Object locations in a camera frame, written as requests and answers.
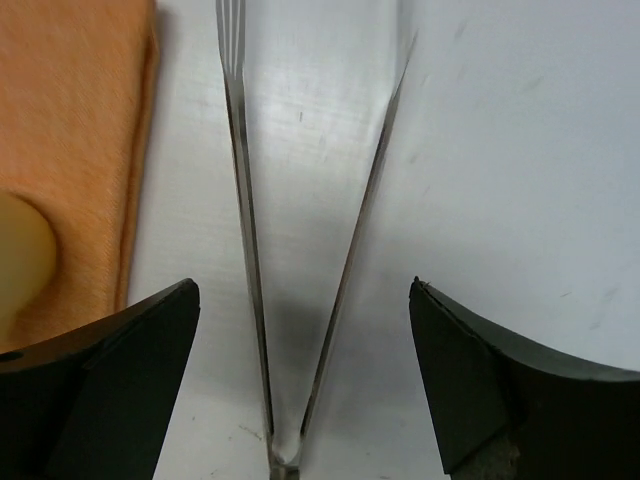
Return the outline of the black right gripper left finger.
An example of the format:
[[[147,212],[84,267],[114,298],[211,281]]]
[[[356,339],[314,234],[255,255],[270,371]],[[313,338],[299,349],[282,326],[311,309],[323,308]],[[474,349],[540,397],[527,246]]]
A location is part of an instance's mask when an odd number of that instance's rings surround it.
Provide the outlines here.
[[[199,287],[184,279],[3,353],[2,478],[152,478],[199,315]]]

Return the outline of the metal tongs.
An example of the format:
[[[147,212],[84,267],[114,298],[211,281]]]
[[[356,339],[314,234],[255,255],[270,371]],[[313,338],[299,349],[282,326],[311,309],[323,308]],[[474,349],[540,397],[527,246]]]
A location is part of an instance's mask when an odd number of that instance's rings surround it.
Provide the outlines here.
[[[322,342],[313,382],[306,401],[304,415],[297,430],[295,454],[290,459],[276,452],[274,439],[276,423],[271,388],[270,362],[268,353],[267,328],[263,298],[262,276],[258,234],[255,220],[253,186],[249,140],[247,135],[246,96],[244,86],[244,65],[246,57],[246,3],[244,1],[217,1],[216,21],[220,63],[226,96],[226,108],[233,154],[236,194],[242,235],[244,264],[248,294],[253,314],[254,330],[261,377],[262,408],[264,419],[264,440],[266,442],[269,477],[271,479],[299,479],[301,456],[312,424],[317,401],[320,398],[327,366],[330,363],[333,340],[344,303],[347,287],[353,271],[357,250],[364,234],[365,226],[374,204],[374,195],[382,177],[386,153],[392,137],[394,123],[401,99],[406,71],[408,69],[418,31],[410,26],[404,16],[406,3],[397,3],[398,40],[394,86],[385,110],[380,135],[355,222],[349,249],[343,265],[328,325]]]

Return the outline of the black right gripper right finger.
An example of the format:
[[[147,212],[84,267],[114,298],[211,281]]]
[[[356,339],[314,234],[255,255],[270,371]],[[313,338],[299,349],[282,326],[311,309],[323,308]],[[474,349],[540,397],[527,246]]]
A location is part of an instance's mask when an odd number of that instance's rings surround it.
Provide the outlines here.
[[[453,479],[635,479],[639,374],[493,323],[415,280],[410,323]]]

